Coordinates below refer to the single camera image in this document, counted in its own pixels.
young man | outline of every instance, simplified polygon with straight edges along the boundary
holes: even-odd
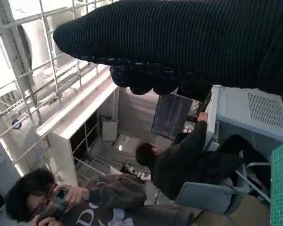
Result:
[[[37,223],[59,188],[46,169],[25,175],[6,197],[8,216],[18,222],[33,220],[33,226],[189,226],[193,218],[189,208],[177,205],[144,206],[139,180],[123,174],[94,177],[87,188],[66,186],[69,206],[60,221]]]
[[[243,162],[267,162],[249,142],[233,135],[216,152],[202,152],[206,139],[207,113],[200,113],[194,130],[180,143],[166,149],[144,143],[136,149],[136,160],[151,171],[153,184],[175,200],[185,182],[219,184],[230,177],[235,183],[235,170]],[[239,157],[243,150],[243,159]],[[254,169],[258,179],[270,187],[270,169]]]

smartphone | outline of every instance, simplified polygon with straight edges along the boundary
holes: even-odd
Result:
[[[38,223],[48,217],[59,220],[67,208],[67,202],[65,200],[67,194],[68,191],[65,188],[59,189],[56,196],[53,197],[40,215]]]

hand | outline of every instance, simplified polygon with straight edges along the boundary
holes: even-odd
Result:
[[[39,215],[34,217],[33,226],[63,226],[62,223],[56,221],[55,218],[45,218],[38,223],[39,218]]]
[[[197,118],[197,121],[208,121],[208,113],[201,112]]]
[[[53,190],[54,194],[56,194],[61,188],[68,190],[68,194],[65,198],[68,202],[68,207],[65,212],[70,211],[71,208],[73,208],[75,205],[79,204],[82,201],[87,201],[89,198],[89,190],[87,188],[69,185],[56,186]]]

chair armrest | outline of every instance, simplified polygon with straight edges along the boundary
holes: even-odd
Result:
[[[253,166],[271,166],[270,162],[251,162],[250,164],[246,165],[246,168],[250,168]]]

